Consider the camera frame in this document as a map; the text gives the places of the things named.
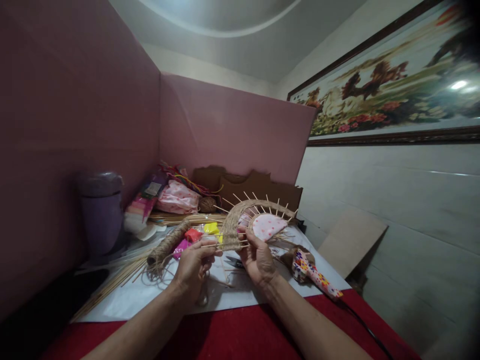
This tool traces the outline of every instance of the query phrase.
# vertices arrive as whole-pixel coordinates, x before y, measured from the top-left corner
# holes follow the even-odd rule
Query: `purple thermos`
[[[127,246],[121,208],[122,177],[114,172],[82,174],[78,178],[90,261],[105,264]]]

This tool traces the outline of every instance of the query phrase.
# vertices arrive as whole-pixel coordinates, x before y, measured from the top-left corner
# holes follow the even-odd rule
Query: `framed painting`
[[[309,146],[477,142],[480,59],[459,4],[426,0],[292,90]]]

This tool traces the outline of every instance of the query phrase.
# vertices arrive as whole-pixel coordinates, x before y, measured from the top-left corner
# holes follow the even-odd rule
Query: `floral patterned glue gun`
[[[295,251],[291,270],[293,272],[293,278],[300,284],[304,283],[306,278],[309,278],[320,290],[327,294],[330,299],[338,300],[343,296],[340,290],[334,288],[329,281],[317,271],[315,265],[310,264],[307,260],[307,254],[300,249],[296,249]]]

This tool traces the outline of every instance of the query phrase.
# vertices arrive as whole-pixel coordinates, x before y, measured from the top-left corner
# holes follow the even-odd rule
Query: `electric cord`
[[[385,353],[385,355],[388,357],[388,359],[389,360],[394,360],[393,356],[387,350],[384,343],[381,342],[380,339],[375,336],[375,334],[372,332],[372,330],[370,330],[370,328],[367,326],[365,321],[363,321],[362,318],[350,306],[348,306],[346,302],[344,302],[340,299],[340,301],[338,301],[338,304],[339,305],[341,304],[342,306],[344,306],[358,320],[358,322],[368,331],[368,333],[371,335],[373,340],[375,340],[378,347],[380,347],[380,349],[382,349],[382,351]]]

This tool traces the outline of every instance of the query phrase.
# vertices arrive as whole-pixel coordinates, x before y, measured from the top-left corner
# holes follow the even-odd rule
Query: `red flowers in painting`
[[[370,121],[372,123],[381,123],[386,118],[387,118],[387,115],[376,113],[375,115],[372,115],[370,117]]]
[[[370,120],[370,116],[368,114],[360,114],[360,115],[357,115],[357,116],[353,116],[351,118],[348,119],[348,122],[349,123],[364,123],[366,121],[369,121]]]
[[[348,125],[348,124],[343,124],[342,126],[340,126],[338,128],[338,131],[340,133],[346,133],[348,130],[350,130],[350,125]]]
[[[390,101],[390,102],[387,102],[387,103],[383,104],[383,106],[381,107],[381,109],[382,109],[383,111],[390,112],[390,111],[395,110],[395,109],[398,108],[399,106],[400,106],[400,102],[398,102],[398,101]]]

